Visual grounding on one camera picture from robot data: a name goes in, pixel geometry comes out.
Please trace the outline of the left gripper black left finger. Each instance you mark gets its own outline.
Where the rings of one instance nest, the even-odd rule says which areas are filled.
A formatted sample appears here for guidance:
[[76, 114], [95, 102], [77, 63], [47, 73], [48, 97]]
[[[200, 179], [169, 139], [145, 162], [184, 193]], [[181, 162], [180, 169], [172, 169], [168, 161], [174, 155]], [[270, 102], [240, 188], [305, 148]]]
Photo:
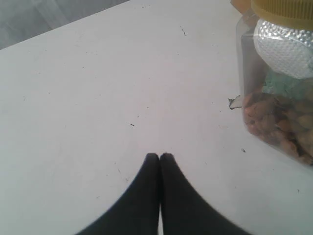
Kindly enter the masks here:
[[160, 162], [149, 153], [123, 195], [80, 235], [157, 235]]

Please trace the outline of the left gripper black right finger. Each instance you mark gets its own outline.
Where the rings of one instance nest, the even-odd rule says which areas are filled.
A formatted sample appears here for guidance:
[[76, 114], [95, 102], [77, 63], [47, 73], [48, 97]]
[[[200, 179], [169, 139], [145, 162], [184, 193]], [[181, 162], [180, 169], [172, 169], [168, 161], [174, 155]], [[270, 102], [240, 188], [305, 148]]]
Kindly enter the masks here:
[[171, 153], [160, 157], [165, 235], [247, 235], [212, 208], [188, 182]]

